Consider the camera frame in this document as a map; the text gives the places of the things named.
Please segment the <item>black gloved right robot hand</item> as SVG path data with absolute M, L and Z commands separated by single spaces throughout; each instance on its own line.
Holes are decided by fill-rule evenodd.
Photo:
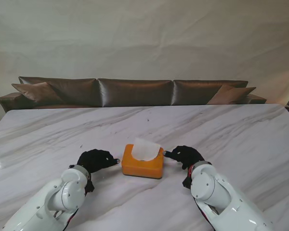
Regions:
M 190 168 L 199 161 L 204 161 L 203 156 L 194 148 L 189 146 L 177 146 L 171 152 L 164 151 L 163 155 L 167 158 L 182 163 L 182 169 Z

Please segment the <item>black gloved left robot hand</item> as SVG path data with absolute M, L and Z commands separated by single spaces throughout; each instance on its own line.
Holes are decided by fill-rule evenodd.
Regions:
M 77 165 L 84 167 L 90 174 L 119 163 L 120 160 L 115 159 L 109 151 L 98 149 L 83 152 L 77 161 Z

